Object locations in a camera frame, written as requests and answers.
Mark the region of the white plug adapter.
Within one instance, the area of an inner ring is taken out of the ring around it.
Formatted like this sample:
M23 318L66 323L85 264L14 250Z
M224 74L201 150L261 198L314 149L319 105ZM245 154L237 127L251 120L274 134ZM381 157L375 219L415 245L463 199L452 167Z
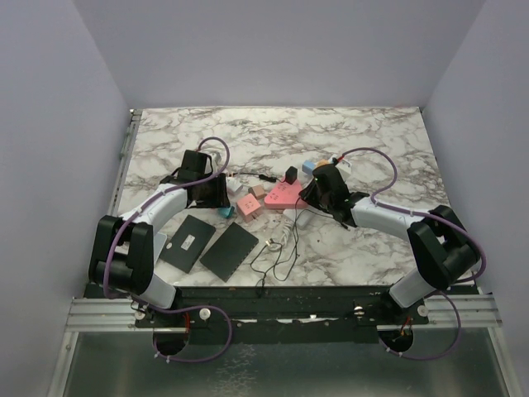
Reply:
M242 188L243 186L238 179L235 179L235 178L226 179L226 189L230 195L237 195L242 190Z

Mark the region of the pink triangular power strip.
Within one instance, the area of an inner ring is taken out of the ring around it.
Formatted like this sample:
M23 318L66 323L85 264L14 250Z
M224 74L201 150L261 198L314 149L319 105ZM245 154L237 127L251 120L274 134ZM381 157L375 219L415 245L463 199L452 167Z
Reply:
M297 179L293 184L277 183L264 197L264 207L267 209L305 209L308 204L300 197L302 184Z

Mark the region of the teal charger plug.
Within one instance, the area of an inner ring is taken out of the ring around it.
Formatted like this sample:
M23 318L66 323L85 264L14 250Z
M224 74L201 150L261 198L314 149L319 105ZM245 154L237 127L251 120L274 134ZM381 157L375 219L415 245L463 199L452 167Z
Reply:
M235 208L233 206L218 209L219 215L225 219L231 218L233 216L234 211Z

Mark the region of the pink cube socket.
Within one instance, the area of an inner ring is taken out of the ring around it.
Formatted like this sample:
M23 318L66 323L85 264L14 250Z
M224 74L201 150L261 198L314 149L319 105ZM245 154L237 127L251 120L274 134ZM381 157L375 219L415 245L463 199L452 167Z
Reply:
M236 202L236 210L243 221L248 223L262 214L262 206L253 194L247 194Z

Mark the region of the beige pink USB charger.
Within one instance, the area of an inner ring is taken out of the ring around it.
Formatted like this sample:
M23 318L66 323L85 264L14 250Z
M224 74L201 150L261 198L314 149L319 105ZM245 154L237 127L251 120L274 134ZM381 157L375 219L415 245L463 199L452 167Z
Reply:
M262 184L249 187L248 192L252 194L257 200L261 200L267 195L267 192Z

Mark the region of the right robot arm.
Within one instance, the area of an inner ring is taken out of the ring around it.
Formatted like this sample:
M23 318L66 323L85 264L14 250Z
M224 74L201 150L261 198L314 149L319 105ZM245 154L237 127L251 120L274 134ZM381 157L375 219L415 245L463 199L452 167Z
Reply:
M417 301L448 289L474 265L486 264L483 249L451 208L440 205L421 212L377 202L367 193L350 192L334 165L316 168L299 196L342 225L374 229L409 243L416 267L393 284L379 304L388 323L399 323Z

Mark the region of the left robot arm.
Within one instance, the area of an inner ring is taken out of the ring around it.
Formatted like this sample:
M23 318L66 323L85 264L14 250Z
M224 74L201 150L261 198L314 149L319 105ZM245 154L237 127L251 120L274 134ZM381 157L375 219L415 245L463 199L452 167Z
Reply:
M106 215L97 225L88 278L103 287L128 293L153 305L161 324L177 324L183 307L176 288L155 274L155 262L167 241L160 230L193 203L198 208L229 205L226 174L212 155L186 150L181 166L164 177L156 191L121 216Z

